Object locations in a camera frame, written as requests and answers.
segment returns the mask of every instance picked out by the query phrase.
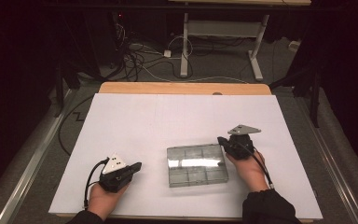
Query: wooden table edge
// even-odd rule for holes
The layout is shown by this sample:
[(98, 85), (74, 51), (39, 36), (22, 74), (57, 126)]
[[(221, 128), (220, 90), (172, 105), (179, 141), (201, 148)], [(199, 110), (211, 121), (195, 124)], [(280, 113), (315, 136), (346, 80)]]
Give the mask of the wooden table edge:
[[(74, 217), (76, 214), (72, 213), (58, 213), (55, 214), (57, 217)], [(241, 221), (240, 217), (144, 217), (144, 216), (118, 216), (110, 215), (108, 218), (120, 218), (120, 219), (133, 219), (133, 220), (166, 220), (166, 221)], [(314, 219), (300, 218), (301, 223), (312, 223)]]
[(104, 82), (99, 93), (271, 95), (271, 90), (266, 84)]

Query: cable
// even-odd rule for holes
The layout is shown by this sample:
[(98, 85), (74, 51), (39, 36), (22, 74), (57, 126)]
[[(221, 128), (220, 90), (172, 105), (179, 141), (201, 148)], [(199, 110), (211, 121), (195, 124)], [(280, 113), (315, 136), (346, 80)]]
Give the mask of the cable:
[(169, 64), (171, 65), (171, 67), (172, 67), (172, 74), (173, 74), (174, 77), (176, 77), (175, 68), (174, 68), (174, 66), (173, 66), (173, 63), (171, 63), (171, 62), (166, 62), (166, 61), (164, 61), (164, 62), (158, 62), (158, 63), (155, 63), (155, 64), (153, 64), (153, 65), (150, 65), (150, 66), (146, 67), (146, 69), (151, 68), (151, 67), (153, 67), (153, 66), (155, 66), (155, 65), (157, 65), (157, 64), (159, 64), (159, 63), (169, 63)]
[(87, 211), (87, 209), (89, 208), (89, 200), (87, 200), (87, 196), (89, 194), (89, 187), (90, 187), (90, 181), (91, 181), (91, 178), (92, 178), (92, 174), (94, 174), (94, 171), (98, 168), (98, 166), (100, 165), (106, 165), (107, 162), (109, 161), (109, 158), (106, 158), (106, 160), (104, 161), (100, 161), (98, 162), (91, 170), (91, 173), (89, 173), (89, 178), (87, 179), (87, 184), (86, 184), (86, 188), (84, 190), (84, 210)]
[(96, 183), (98, 183), (98, 182), (99, 182), (99, 181), (94, 181), (94, 182), (90, 183), (90, 184), (89, 184), (89, 187), (92, 186), (92, 185), (94, 185), (94, 184), (96, 184)]
[[(136, 43), (134, 43), (134, 44), (131, 44), (131, 45), (142, 46), (140, 49), (136, 49), (136, 50), (133, 49), (133, 51), (140, 51), (140, 52), (142, 52), (142, 53), (151, 53), (151, 54), (163, 55), (162, 53), (158, 52), (158, 50), (153, 49), (153, 48), (151, 48), (151, 47), (148, 47), (148, 46), (146, 46), (146, 45), (144, 45), (144, 44), (141, 45), (141, 44), (136, 44)], [(141, 49), (143, 49), (143, 48), (152, 49), (153, 51), (141, 51)]]
[(251, 152), (246, 146), (244, 146), (242, 143), (240, 142), (235, 142), (235, 144), (238, 144), (240, 147), (242, 147), (243, 149), (245, 149), (257, 162), (257, 164), (260, 166), (260, 168), (263, 170), (264, 174), (266, 175), (269, 187), (271, 189), (274, 189), (274, 184), (271, 181), (271, 178), (269, 177), (269, 171), (267, 170), (267, 166), (266, 164), (263, 162), (263, 164), (260, 162), (260, 160), (254, 155), (253, 152)]
[(105, 78), (109, 80), (109, 78), (114, 77), (116, 75), (118, 75), (124, 68), (124, 61), (120, 61), (118, 67), (116, 68), (115, 71), (111, 72), (109, 75), (107, 75)]
[(83, 52), (81, 51), (81, 48), (79, 47), (79, 45), (78, 45), (78, 43), (77, 43), (77, 41), (76, 41), (76, 39), (75, 39), (74, 34), (72, 33), (72, 29), (69, 27), (68, 21), (66, 20), (66, 18), (65, 18), (65, 16), (64, 16), (63, 14), (62, 14), (62, 18), (63, 18), (63, 23), (65, 23), (66, 28), (68, 29), (68, 32), (69, 32), (70, 36), (71, 36), (72, 39), (74, 40), (74, 43), (75, 43), (75, 46), (76, 46), (76, 49), (77, 49), (77, 51), (78, 51), (78, 53), (79, 53), (80, 58), (84, 61), (84, 63), (87, 65), (87, 67), (88, 67), (89, 69), (91, 69), (91, 71), (94, 70), (94, 68), (92, 68), (92, 66), (89, 64), (89, 62), (88, 62), (88, 61), (86, 60), (86, 58), (84, 57), (84, 54), (83, 54)]
[(134, 82), (136, 82), (136, 81), (138, 81), (138, 66), (137, 66), (135, 57), (132, 54), (130, 54), (130, 57), (132, 58), (133, 67), (135, 68), (135, 80), (134, 80)]
[(191, 41), (190, 41), (188, 38), (185, 38), (185, 37), (182, 36), (182, 35), (179, 35), (179, 36), (175, 37), (173, 40), (171, 40), (170, 44), (168, 44), (167, 49), (170, 49), (171, 43), (172, 43), (175, 39), (178, 39), (178, 38), (183, 38), (183, 39), (185, 39), (185, 40), (190, 44), (190, 52), (187, 54), (187, 57), (190, 56), (191, 53), (193, 52), (193, 45), (191, 44)]
[(199, 40), (202, 41), (206, 41), (206, 42), (210, 42), (210, 43), (217, 43), (219, 45), (223, 45), (222, 47), (216, 47), (216, 49), (223, 49), (223, 48), (227, 48), (227, 47), (237, 47), (240, 44), (243, 43), (243, 41), (245, 41), (246, 37), (237, 37), (235, 38), (235, 40), (231, 43), (231, 44), (226, 44), (226, 43), (222, 43), (222, 41), (227, 41), (227, 39), (215, 39), (215, 40), (211, 40), (211, 39), (204, 39), (204, 38), (200, 38), (196, 35), (190, 35), (191, 37), (197, 38)]
[(62, 150), (68, 155), (71, 156), (71, 153), (69, 153), (69, 151), (65, 148), (65, 146), (62, 143), (62, 139), (61, 139), (61, 129), (63, 124), (65, 123), (65, 121), (68, 119), (68, 117), (82, 104), (84, 104), (86, 101), (88, 101), (89, 99), (92, 99), (92, 97), (94, 97), (94, 95), (91, 95), (89, 97), (87, 97), (86, 99), (84, 99), (82, 102), (80, 102), (77, 106), (75, 106), (75, 108), (73, 108), (66, 116), (65, 118), (63, 118), (60, 127), (58, 128), (58, 141), (60, 142), (60, 146), (62, 148)]
[(240, 70), (240, 80), (242, 80), (242, 74), (241, 74), (241, 72), (242, 71), (245, 71), (245, 69), (247, 68), (247, 67), (249, 67), (249, 65), (250, 65), (250, 63), (247, 63), (241, 70)]
[(124, 44), (124, 39), (126, 38), (126, 30), (120, 24), (117, 24), (117, 26), (121, 28), (117, 39), (120, 39), (121, 38), (121, 33), (123, 33), (123, 39), (121, 40), (121, 44), (118, 46), (120, 48)]
[(204, 78), (198, 78), (198, 79), (193, 79), (193, 80), (186, 80), (186, 81), (172, 81), (169, 79), (165, 79), (162, 77), (156, 77), (155, 75), (153, 75), (153, 73), (151, 73), (147, 68), (143, 67), (143, 69), (153, 78), (161, 80), (161, 81), (166, 81), (166, 82), (177, 82), (177, 83), (186, 83), (186, 82), (197, 82), (197, 81), (202, 81), (202, 80), (207, 80), (207, 79), (215, 79), (215, 78), (225, 78), (225, 79), (231, 79), (231, 80), (235, 80), (238, 82), (242, 82), (242, 83), (248, 83), (239, 79), (236, 79), (234, 77), (204, 77)]
[(282, 2), (287, 6), (290, 7), (289, 4), (287, 4), (284, 0), (282, 0)]

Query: black cable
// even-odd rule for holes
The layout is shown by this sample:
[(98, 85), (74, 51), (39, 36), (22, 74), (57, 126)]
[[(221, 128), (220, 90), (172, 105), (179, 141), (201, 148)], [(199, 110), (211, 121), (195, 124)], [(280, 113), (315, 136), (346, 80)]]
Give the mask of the black cable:
[(138, 59), (139, 64), (144, 64), (144, 62), (145, 62), (145, 57), (144, 57), (142, 54), (139, 54), (139, 53), (136, 53), (136, 52), (133, 52), (133, 54), (135, 54), (136, 59), (138, 59), (138, 57), (141, 58), (141, 59)]
[(136, 59), (132, 54), (130, 54), (130, 57), (132, 58), (133, 67), (135, 68), (135, 80), (134, 80), (134, 82), (136, 82), (136, 81), (138, 81), (138, 73), (139, 73), (138, 72), (138, 65), (136, 64)]
[(94, 182), (90, 183), (90, 184), (89, 184), (89, 187), (92, 186), (92, 185), (94, 185), (94, 184), (96, 184), (96, 183), (98, 183), (98, 182), (99, 182), (99, 181), (94, 181)]
[(165, 57), (159, 57), (159, 58), (157, 58), (157, 59), (154, 59), (154, 60), (148, 61), (148, 62), (144, 62), (144, 63), (152, 63), (152, 62), (158, 61), (158, 60), (160, 60), (160, 59), (165, 59)]
[(68, 117), (82, 104), (84, 104), (86, 101), (88, 101), (89, 99), (92, 99), (92, 97), (94, 97), (94, 95), (91, 95), (89, 97), (87, 97), (86, 99), (84, 99), (82, 102), (80, 102), (77, 106), (75, 106), (75, 108), (73, 108), (66, 116), (65, 118), (63, 118), (60, 127), (58, 128), (58, 141), (60, 142), (60, 146), (62, 148), (62, 150), (68, 155), (71, 156), (71, 153), (68, 152), (68, 150), (65, 148), (65, 146), (62, 143), (62, 139), (61, 139), (61, 129), (63, 124), (65, 123), (65, 121), (68, 119)]
[(65, 23), (66, 28), (68, 29), (69, 35), (72, 37), (72, 39), (74, 40), (77, 52), (79, 53), (80, 58), (83, 60), (83, 62), (86, 64), (86, 66), (91, 69), (91, 71), (94, 70), (94, 68), (92, 68), (92, 66), (89, 64), (89, 62), (86, 60), (81, 48), (79, 47), (76, 38), (74, 36), (74, 34), (72, 33), (72, 29), (69, 27), (68, 21), (66, 20), (65, 16), (62, 14), (62, 18), (63, 18), (63, 23)]
[(246, 69), (247, 67), (249, 67), (249, 65), (250, 65), (250, 63), (247, 63), (247, 64), (240, 70), (240, 80), (242, 80), (242, 74), (241, 74), (241, 72), (242, 72), (242, 71), (245, 71), (245, 69)]
[[(222, 43), (221, 41), (226, 41), (226, 40), (211, 40), (211, 39), (204, 39), (204, 38), (200, 38), (200, 37), (197, 37), (197, 36), (191, 36), (191, 37), (194, 37), (198, 40), (201, 40), (201, 41), (204, 41), (204, 42), (208, 42), (212, 45), (212, 48), (210, 49), (209, 52), (205, 53), (205, 54), (197, 54), (195, 52), (193, 52), (192, 54), (194, 54), (195, 56), (199, 56), (199, 57), (203, 57), (203, 56), (207, 56), (211, 53), (213, 53), (216, 49), (224, 49), (224, 48), (228, 48), (228, 47), (237, 47), (239, 45), (241, 45), (243, 43), (243, 41), (245, 41), (246, 38), (244, 37), (238, 37), (238, 38), (235, 38), (235, 40), (230, 43), (230, 44), (226, 44), (226, 43)], [(193, 46), (193, 49), (196, 49), (196, 47), (199, 47), (197, 44), (192, 44)]]
[(174, 76), (174, 77), (177, 77), (177, 78), (182, 78), (182, 77), (178, 77), (178, 76), (175, 74), (175, 68), (174, 68), (173, 63), (171, 63), (171, 62), (167, 62), (167, 61), (158, 62), (158, 63), (152, 64), (152, 65), (146, 67), (146, 69), (151, 68), (151, 67), (153, 67), (153, 66), (155, 66), (155, 65), (157, 65), (157, 64), (159, 64), (159, 63), (169, 63), (169, 64), (171, 65), (171, 68), (172, 68), (172, 74), (173, 74), (173, 76)]
[(136, 74), (131, 76), (131, 73), (132, 73), (134, 67), (129, 66), (129, 65), (127, 65), (127, 63), (124, 62), (124, 67), (123, 68), (124, 68), (123, 70), (124, 70), (124, 74), (125, 74), (124, 77), (119, 77), (119, 78), (116, 78), (116, 79), (112, 79), (111, 81), (120, 81), (120, 80), (126, 79), (127, 81), (130, 82), (131, 81), (130, 78), (136, 76)]
[(92, 178), (92, 174), (94, 174), (94, 171), (98, 168), (98, 166), (104, 164), (106, 165), (107, 162), (109, 161), (109, 158), (106, 158), (106, 160), (104, 161), (100, 161), (98, 162), (91, 170), (91, 173), (89, 173), (89, 178), (87, 179), (87, 184), (86, 184), (86, 188), (84, 190), (84, 210), (87, 211), (88, 207), (89, 207), (89, 200), (87, 200), (87, 195), (89, 194), (89, 187), (90, 187), (90, 181)]
[(266, 164), (263, 162), (263, 164), (261, 164), (260, 160), (254, 155), (253, 152), (251, 152), (246, 146), (244, 146), (242, 143), (240, 142), (235, 142), (235, 144), (238, 144), (240, 147), (242, 147), (243, 149), (245, 149), (257, 162), (257, 164), (260, 166), (260, 168), (263, 170), (264, 174), (266, 175), (269, 187), (271, 189), (274, 189), (274, 184), (271, 181), (271, 178), (269, 177), (269, 171), (267, 170), (267, 166)]
[(105, 78), (109, 79), (111, 77), (114, 77), (116, 75), (118, 75), (124, 68), (124, 60), (121, 60), (118, 67), (116, 68), (115, 71), (111, 72), (109, 75), (107, 75)]

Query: white desk frame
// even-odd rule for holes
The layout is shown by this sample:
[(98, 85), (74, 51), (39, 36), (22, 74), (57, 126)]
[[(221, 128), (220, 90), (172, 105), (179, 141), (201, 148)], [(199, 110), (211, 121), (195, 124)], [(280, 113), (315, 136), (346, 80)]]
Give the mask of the white desk frame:
[(257, 52), (260, 49), (264, 32), (266, 31), (269, 15), (263, 17), (262, 22), (234, 22), (234, 21), (189, 21), (188, 13), (185, 13), (183, 30), (183, 53), (181, 60), (180, 76), (188, 76), (188, 49), (187, 39), (189, 35), (214, 35), (233, 37), (256, 37), (254, 50), (249, 50), (249, 60), (253, 68), (255, 79), (263, 81), (260, 66), (257, 62)]
[[(308, 6), (310, 0), (172, 0), (175, 2), (193, 3), (224, 3), (224, 4), (249, 4), (249, 5), (286, 5), (286, 6)], [(187, 77), (188, 50), (187, 38), (189, 35), (215, 35), (233, 37), (255, 37), (255, 48), (248, 51), (249, 60), (257, 81), (263, 80), (260, 66), (257, 61), (257, 52), (260, 49), (261, 41), (266, 31), (269, 15), (264, 15), (261, 22), (233, 22), (233, 21), (189, 21), (188, 13), (184, 19), (184, 41), (181, 61), (181, 77)]]

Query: sleeve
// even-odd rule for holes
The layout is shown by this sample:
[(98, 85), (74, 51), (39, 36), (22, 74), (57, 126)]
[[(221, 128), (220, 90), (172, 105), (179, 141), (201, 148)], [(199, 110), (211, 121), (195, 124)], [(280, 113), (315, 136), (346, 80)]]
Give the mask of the sleeve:
[(81, 211), (66, 224), (103, 224), (103, 220), (89, 211)]
[(301, 223), (296, 209), (274, 189), (251, 192), (242, 204), (242, 223)]

